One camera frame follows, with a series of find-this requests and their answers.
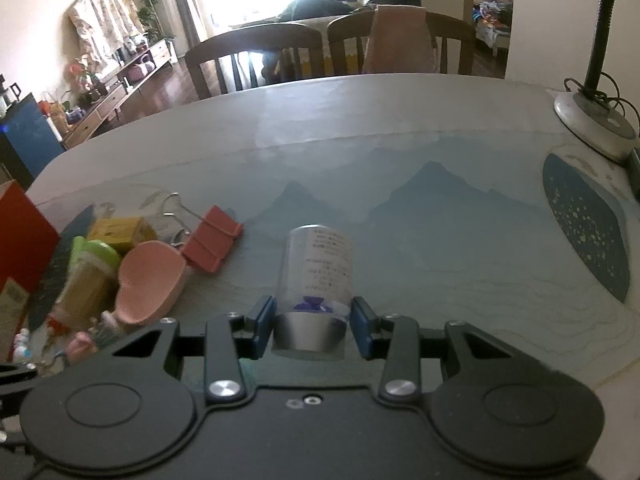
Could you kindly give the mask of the yellow cardboard box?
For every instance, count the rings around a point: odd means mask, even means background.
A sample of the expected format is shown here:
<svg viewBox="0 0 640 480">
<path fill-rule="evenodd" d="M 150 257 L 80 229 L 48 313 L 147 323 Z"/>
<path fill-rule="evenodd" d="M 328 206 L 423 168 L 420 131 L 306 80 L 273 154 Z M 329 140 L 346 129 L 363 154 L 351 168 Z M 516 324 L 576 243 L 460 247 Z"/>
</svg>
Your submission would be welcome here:
<svg viewBox="0 0 640 480">
<path fill-rule="evenodd" d="M 143 217 L 109 218 L 96 220 L 87 238 L 99 240 L 116 252 L 126 254 L 141 243 L 156 240 L 157 234 Z"/>
</svg>

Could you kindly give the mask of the pink figurine doll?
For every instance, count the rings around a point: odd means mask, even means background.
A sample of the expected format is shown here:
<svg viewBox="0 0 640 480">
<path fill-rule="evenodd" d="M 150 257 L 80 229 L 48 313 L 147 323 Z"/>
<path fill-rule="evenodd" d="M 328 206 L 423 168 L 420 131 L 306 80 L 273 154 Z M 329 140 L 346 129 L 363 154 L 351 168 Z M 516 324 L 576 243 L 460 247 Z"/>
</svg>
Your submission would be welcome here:
<svg viewBox="0 0 640 480">
<path fill-rule="evenodd" d="M 89 359 L 100 350 L 124 338 L 126 330 L 119 324 L 115 315 L 103 311 L 98 320 L 93 320 L 88 330 L 76 333 L 64 350 L 67 366 Z"/>
</svg>

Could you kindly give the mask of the pink heart-shaped bowl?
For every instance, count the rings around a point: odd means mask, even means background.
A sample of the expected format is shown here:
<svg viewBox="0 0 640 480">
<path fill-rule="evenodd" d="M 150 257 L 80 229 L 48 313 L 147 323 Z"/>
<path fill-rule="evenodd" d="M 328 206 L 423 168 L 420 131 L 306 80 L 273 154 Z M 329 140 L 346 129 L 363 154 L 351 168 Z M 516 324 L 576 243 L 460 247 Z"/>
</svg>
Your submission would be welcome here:
<svg viewBox="0 0 640 480">
<path fill-rule="evenodd" d="M 159 240 L 132 248 L 118 270 L 115 316 L 125 325 L 145 326 L 168 315 L 186 282 L 186 259 Z"/>
</svg>

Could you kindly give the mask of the spice jar green lid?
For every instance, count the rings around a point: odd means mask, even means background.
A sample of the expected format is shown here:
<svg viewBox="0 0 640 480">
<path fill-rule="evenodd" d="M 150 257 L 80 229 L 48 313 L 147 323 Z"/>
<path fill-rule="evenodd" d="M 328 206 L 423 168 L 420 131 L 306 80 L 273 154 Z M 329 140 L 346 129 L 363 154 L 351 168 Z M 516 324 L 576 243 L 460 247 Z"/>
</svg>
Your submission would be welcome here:
<svg viewBox="0 0 640 480">
<path fill-rule="evenodd" d="M 76 236 L 62 292 L 48 315 L 57 330 L 88 330 L 117 282 L 122 256 L 102 240 Z"/>
</svg>

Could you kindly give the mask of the red cardboard storage box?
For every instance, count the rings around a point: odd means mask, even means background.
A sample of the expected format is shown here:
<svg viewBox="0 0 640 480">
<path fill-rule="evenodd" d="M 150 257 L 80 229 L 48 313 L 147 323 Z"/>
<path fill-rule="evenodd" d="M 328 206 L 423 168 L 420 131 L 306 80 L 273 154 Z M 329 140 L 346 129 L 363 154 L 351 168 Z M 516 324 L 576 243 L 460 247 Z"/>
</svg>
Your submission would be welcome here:
<svg viewBox="0 0 640 480">
<path fill-rule="evenodd" d="M 47 270 L 60 237 L 15 181 L 1 185 L 1 361 L 12 359 L 13 339 L 29 297 Z"/>
</svg>

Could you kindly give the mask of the wooden tv console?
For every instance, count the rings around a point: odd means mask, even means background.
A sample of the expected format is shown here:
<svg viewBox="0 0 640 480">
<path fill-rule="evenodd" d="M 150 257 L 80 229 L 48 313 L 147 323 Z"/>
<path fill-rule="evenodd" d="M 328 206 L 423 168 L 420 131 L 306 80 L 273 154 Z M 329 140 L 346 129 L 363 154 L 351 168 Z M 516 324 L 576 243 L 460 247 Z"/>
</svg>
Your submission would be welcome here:
<svg viewBox="0 0 640 480">
<path fill-rule="evenodd" d="M 94 102 L 84 117 L 72 125 L 70 132 L 63 138 L 63 148 L 66 150 L 76 148 L 77 145 L 95 136 L 104 122 L 119 118 L 122 104 L 165 65 L 175 64 L 175 62 L 177 57 L 174 42 L 166 38 L 158 40 L 130 58 L 126 64 L 106 78 L 106 95 Z"/>
</svg>

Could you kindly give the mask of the blue cabinet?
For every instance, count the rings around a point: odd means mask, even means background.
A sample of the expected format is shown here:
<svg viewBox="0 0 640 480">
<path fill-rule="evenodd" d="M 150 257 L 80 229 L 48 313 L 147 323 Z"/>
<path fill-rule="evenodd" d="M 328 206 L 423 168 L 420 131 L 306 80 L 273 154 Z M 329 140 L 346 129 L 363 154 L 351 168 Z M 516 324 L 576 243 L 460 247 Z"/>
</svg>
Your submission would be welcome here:
<svg viewBox="0 0 640 480">
<path fill-rule="evenodd" d="M 65 151 L 31 93 L 9 108 L 1 132 L 33 179 Z"/>
</svg>

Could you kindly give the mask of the dark wooden chair left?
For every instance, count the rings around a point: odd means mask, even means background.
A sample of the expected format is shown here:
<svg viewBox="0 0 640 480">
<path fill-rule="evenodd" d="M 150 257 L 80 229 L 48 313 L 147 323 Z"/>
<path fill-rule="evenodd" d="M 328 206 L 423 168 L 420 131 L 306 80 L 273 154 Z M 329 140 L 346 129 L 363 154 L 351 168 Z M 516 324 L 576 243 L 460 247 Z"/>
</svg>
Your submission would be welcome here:
<svg viewBox="0 0 640 480">
<path fill-rule="evenodd" d="M 203 66 L 212 63 L 222 94 L 326 74 L 318 30 L 300 23 L 245 26 L 210 37 L 186 54 L 196 94 L 212 96 Z"/>
</svg>

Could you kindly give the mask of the white desk lamp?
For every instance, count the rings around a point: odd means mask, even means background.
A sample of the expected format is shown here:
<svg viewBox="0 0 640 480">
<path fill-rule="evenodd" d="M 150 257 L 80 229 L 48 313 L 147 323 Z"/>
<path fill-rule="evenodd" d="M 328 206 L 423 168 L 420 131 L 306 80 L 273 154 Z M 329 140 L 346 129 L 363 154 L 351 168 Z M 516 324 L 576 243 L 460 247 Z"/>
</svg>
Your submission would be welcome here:
<svg viewBox="0 0 640 480">
<path fill-rule="evenodd" d="M 639 146 L 639 133 L 617 107 L 626 100 L 616 94 L 608 96 L 599 89 L 604 75 L 603 64 L 608 48 L 615 0 L 599 0 L 589 63 L 577 90 L 565 87 L 554 100 L 554 111 L 562 124 L 593 151 L 616 164 L 623 164 Z"/>
</svg>

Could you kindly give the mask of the pink cloth on chair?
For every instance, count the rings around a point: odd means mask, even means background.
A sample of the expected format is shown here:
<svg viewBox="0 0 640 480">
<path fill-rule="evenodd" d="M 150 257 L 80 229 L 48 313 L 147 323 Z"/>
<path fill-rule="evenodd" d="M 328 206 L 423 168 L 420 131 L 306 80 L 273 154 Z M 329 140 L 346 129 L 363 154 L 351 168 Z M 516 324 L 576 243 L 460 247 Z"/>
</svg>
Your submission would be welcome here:
<svg viewBox="0 0 640 480">
<path fill-rule="evenodd" d="M 434 74 L 437 44 L 422 6 L 381 4 L 373 14 L 364 74 Z"/>
</svg>

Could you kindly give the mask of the wooden chair with pink cloth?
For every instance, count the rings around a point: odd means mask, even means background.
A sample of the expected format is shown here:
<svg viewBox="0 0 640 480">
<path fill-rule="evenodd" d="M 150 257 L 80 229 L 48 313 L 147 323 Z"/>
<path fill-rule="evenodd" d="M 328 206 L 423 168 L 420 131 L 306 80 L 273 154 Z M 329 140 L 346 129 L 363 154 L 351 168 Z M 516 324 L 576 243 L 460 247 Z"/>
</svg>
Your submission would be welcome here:
<svg viewBox="0 0 640 480">
<path fill-rule="evenodd" d="M 362 73 L 366 39 L 371 32 L 373 20 L 373 11 L 361 11 L 329 22 L 326 36 L 334 75 Z M 438 51 L 436 58 L 439 73 L 448 73 L 448 41 L 456 40 L 460 42 L 458 74 L 471 75 L 475 49 L 474 27 L 457 18 L 439 13 L 427 13 L 426 24 Z"/>
</svg>

